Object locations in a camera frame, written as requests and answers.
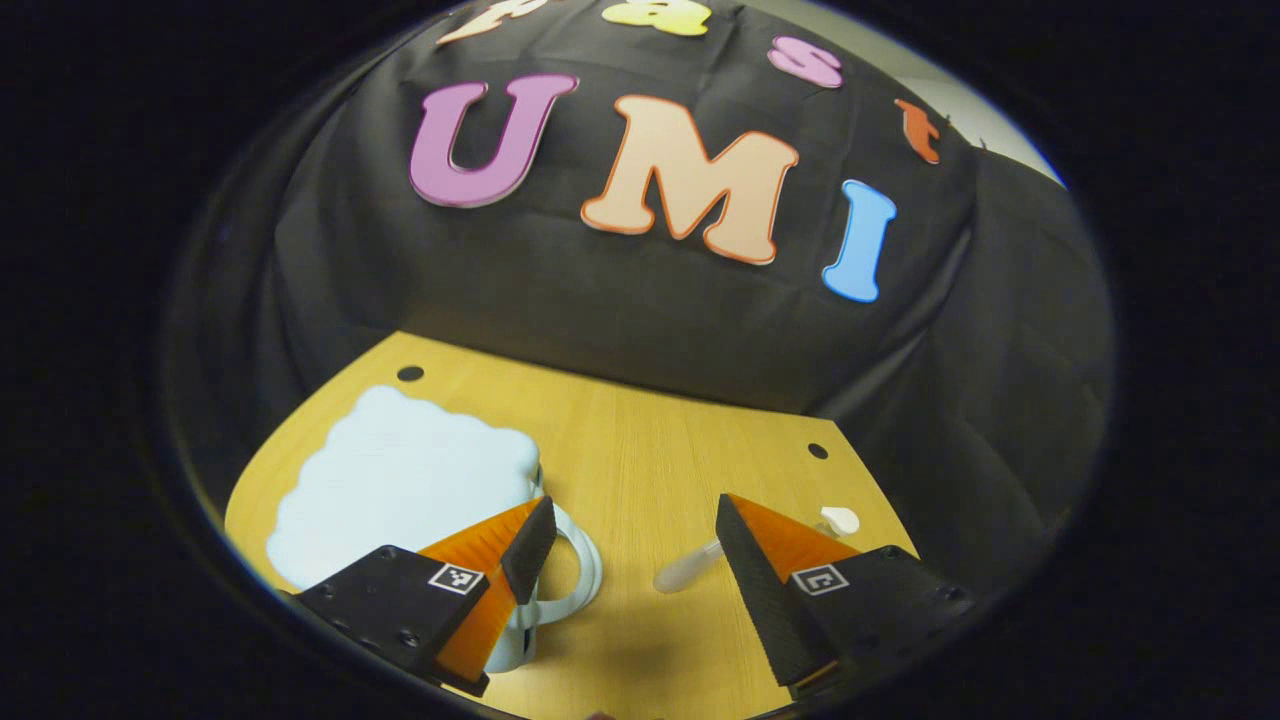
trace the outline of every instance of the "letter i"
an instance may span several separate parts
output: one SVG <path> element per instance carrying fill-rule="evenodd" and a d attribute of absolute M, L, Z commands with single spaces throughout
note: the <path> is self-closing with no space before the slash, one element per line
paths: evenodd
<path fill-rule="evenodd" d="M 884 229 L 897 217 L 897 206 L 879 191 L 858 181 L 845 181 L 841 190 L 849 199 L 849 223 L 840 256 L 822 270 L 822 282 L 836 295 L 858 302 L 874 302 L 879 297 L 876 265 L 884 243 Z"/>

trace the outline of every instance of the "letter m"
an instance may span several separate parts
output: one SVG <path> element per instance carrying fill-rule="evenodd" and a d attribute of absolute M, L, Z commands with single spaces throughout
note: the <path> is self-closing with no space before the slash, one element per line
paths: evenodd
<path fill-rule="evenodd" d="M 604 193 L 582 204 L 582 222 L 625 234 L 649 232 L 655 218 L 645 206 L 645 192 L 657 177 L 673 238 L 694 232 L 723 197 L 719 219 L 703 234 L 707 247 L 753 265 L 773 261 L 773 218 L 782 179 L 800 161 L 794 147 L 762 132 L 746 132 L 710 160 L 684 105 L 625 95 L 613 106 L 627 119 L 627 129 Z"/>

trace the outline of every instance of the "black fabric backdrop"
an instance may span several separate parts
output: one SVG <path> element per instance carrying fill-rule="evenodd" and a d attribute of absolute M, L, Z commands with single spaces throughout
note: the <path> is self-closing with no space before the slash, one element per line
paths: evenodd
<path fill-rule="evenodd" d="M 174 442 L 195 448 L 215 505 L 307 395 L 401 329 L 833 419 L 929 562 L 979 592 L 1005 587 L 1087 487 L 1110 397 L 1108 291 L 1066 191 L 974 149 L 937 110 L 942 163 L 927 164 L 893 101 L 927 105 L 790 23 L 712 3 L 708 33 L 689 38 L 605 22 L 608 5 L 549 3 L 436 46 L 479 12 L 460 10 L 378 51 L 246 158 L 242 184 L 195 233 L 170 319 L 192 343 L 172 356 Z M 774 68 L 780 35 L 836 53 L 845 85 Z M 476 209 L 419 197 L 407 160 L 422 97 L 489 83 L 453 154 L 483 167 L 511 108 L 502 88 L 535 73 L 581 82 L 516 192 Z M 680 242 L 663 219 L 622 236 L 579 218 L 609 176 L 626 127 L 613 101 L 627 94 L 687 106 L 712 155 L 748 131 L 799 150 L 772 264 L 712 254 L 700 233 L 717 210 Z M 870 304 L 822 284 L 850 178 L 897 206 Z M 657 183 L 648 205 L 662 206 Z"/>
<path fill-rule="evenodd" d="M 1106 240 L 1124 382 L 1097 492 L 1034 582 L 840 716 L 1274 717 L 1276 158 L 1256 142 L 1274 10 L 858 9 L 973 79 L 1066 174 Z M 461 716 L 326 648 L 298 652 L 305 634 L 173 482 L 138 405 L 193 208 L 282 102 L 421 5 L 5 13 L 18 122 L 5 152 L 22 181 L 0 286 L 15 707 Z"/>

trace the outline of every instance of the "white cup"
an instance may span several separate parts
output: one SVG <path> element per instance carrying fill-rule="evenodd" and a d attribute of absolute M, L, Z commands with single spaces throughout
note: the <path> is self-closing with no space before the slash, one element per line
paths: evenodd
<path fill-rule="evenodd" d="M 372 548 L 428 547 L 543 497 L 541 480 L 529 436 L 375 386 L 303 462 L 297 487 L 276 510 L 266 555 L 283 578 L 308 588 Z M 577 553 L 577 585 L 568 597 L 516 607 L 489 673 L 529 662 L 534 628 L 577 612 L 600 589 L 599 551 L 562 507 L 554 511 L 557 534 Z"/>

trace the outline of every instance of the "letter u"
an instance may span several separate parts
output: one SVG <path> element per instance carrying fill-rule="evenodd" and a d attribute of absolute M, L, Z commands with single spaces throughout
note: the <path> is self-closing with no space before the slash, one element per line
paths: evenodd
<path fill-rule="evenodd" d="M 449 208 L 479 208 L 511 195 L 529 174 L 552 104 L 576 87 L 573 76 L 526 76 L 511 81 L 507 94 L 515 104 L 507 127 L 493 159 L 476 170 L 453 164 L 453 141 L 462 127 L 462 115 L 485 96 L 489 86 L 466 82 L 428 95 L 408 161 L 413 190 L 429 202 Z"/>

